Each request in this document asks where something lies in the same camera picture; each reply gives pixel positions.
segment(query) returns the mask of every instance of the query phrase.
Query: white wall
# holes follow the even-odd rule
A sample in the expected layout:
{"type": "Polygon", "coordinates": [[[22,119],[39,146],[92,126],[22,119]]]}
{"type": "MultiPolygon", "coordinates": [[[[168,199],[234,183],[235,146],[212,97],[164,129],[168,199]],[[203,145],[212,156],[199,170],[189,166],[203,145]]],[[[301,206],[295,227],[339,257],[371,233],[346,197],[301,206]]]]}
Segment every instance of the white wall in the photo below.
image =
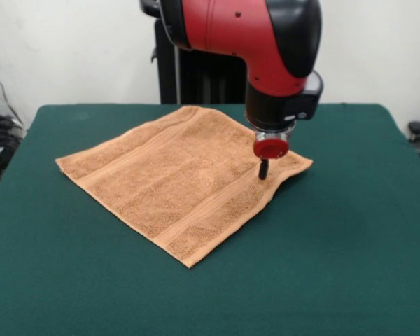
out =
{"type": "MultiPolygon", "coordinates": [[[[321,0],[325,102],[420,119],[420,0],[321,0]]],[[[159,102],[138,0],[0,0],[0,79],[29,123],[43,104],[159,102]]]]}

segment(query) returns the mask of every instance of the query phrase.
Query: table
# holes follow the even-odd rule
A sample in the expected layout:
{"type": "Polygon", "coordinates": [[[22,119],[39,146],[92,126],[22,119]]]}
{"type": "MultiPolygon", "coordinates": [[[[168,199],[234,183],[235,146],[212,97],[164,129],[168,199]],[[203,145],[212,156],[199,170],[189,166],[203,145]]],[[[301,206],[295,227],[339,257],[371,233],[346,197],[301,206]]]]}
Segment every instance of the table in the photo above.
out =
{"type": "Polygon", "coordinates": [[[385,108],[300,122],[313,167],[189,270],[54,161],[177,107],[41,108],[0,183],[0,335],[420,335],[420,159],[385,108]]]}

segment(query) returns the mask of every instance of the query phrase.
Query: towel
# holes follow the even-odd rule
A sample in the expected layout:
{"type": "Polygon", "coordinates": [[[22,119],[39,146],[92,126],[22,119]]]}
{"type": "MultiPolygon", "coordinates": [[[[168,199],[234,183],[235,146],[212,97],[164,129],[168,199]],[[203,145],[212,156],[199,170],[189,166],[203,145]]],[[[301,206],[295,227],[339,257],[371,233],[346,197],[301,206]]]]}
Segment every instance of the towel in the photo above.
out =
{"type": "Polygon", "coordinates": [[[253,139],[252,130],[220,111],[186,106],[56,163],[122,222],[191,268],[312,164],[290,151],[270,162],[261,181],[253,139]]]}

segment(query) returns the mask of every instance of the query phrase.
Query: electrical cable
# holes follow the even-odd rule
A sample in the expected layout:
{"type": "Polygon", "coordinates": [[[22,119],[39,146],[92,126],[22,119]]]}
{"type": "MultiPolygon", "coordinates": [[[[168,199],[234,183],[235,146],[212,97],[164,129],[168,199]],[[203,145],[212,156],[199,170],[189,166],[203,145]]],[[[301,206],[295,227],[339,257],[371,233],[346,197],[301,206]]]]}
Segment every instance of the electrical cable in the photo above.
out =
{"type": "Polygon", "coordinates": [[[23,127],[25,127],[25,124],[22,122],[22,119],[20,118],[18,113],[15,111],[15,109],[11,106],[10,102],[8,101],[8,96],[6,96],[5,86],[3,85],[1,81],[0,81],[0,88],[1,88],[1,93],[3,95],[3,99],[6,102],[6,105],[8,105],[8,108],[11,110],[11,112],[13,113],[15,118],[19,121],[19,123],[22,124],[23,127]]]}

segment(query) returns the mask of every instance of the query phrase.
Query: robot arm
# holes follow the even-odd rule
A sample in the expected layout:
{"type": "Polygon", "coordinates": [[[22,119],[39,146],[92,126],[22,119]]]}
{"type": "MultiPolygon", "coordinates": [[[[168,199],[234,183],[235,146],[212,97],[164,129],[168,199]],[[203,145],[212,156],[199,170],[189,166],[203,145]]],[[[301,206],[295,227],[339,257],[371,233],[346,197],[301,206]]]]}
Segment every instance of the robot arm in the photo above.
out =
{"type": "Polygon", "coordinates": [[[254,153],[277,159],[296,120],[314,116],[323,90],[313,71],[321,39],[319,0],[160,0],[171,41],[186,50],[241,57],[254,153]]]}

